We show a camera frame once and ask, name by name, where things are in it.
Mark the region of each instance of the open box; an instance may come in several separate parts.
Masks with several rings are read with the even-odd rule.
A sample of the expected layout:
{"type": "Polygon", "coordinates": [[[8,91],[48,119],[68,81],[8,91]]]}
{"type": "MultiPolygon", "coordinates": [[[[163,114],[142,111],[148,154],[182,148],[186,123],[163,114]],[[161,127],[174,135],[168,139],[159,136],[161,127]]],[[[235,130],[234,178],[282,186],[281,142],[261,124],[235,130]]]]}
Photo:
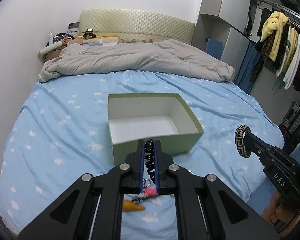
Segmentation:
{"type": "Polygon", "coordinates": [[[109,94],[108,120],[114,164],[135,152],[139,139],[158,139],[174,155],[191,150],[203,129],[179,94],[109,94]]]}

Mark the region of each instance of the light blue bedsheet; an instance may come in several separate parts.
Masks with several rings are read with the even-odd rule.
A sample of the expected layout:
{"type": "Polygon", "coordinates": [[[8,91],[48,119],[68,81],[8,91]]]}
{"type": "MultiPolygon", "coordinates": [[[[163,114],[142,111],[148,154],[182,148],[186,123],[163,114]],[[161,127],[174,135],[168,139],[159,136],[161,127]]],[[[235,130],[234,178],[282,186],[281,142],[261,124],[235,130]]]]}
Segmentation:
{"type": "MultiPolygon", "coordinates": [[[[256,155],[242,158],[234,143],[241,124],[283,147],[279,128],[255,99],[236,85],[173,74],[128,70],[62,77],[37,83],[24,103],[3,154],[0,214],[19,232],[84,173],[113,167],[107,123],[108,93],[179,93],[205,131],[174,162],[205,176],[216,174],[244,201],[265,175],[256,155]]],[[[142,212],[123,213],[122,239],[177,239],[174,199],[145,201],[142,212]]]]}

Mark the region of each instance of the white bottle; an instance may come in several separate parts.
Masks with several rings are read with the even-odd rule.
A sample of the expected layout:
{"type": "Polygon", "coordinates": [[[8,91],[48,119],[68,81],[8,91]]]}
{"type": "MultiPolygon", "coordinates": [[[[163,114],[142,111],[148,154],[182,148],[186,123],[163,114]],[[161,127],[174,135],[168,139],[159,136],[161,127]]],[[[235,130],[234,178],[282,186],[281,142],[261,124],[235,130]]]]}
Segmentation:
{"type": "Polygon", "coordinates": [[[53,34],[49,33],[49,45],[53,44],[53,34]]]}

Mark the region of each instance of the upholstered headboard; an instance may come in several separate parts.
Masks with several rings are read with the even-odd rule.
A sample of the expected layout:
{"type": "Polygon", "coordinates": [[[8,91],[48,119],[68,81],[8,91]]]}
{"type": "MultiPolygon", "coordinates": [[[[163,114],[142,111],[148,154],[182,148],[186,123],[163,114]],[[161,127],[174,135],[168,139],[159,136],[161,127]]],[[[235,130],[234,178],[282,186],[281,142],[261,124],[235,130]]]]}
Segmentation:
{"type": "Polygon", "coordinates": [[[80,30],[93,28],[97,36],[119,35],[125,41],[175,39],[187,44],[192,41],[194,23],[160,13],[127,9],[83,10],[80,30]]]}

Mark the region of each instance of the coiled cable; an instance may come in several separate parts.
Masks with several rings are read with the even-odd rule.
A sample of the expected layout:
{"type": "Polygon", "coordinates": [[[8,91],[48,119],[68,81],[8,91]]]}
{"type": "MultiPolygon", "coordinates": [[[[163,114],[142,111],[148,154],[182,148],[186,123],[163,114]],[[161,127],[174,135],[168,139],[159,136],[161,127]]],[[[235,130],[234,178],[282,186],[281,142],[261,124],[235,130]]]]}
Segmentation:
{"type": "Polygon", "coordinates": [[[154,173],[154,140],[148,140],[145,144],[145,159],[147,172],[150,176],[151,181],[155,184],[155,173],[154,173]]]}

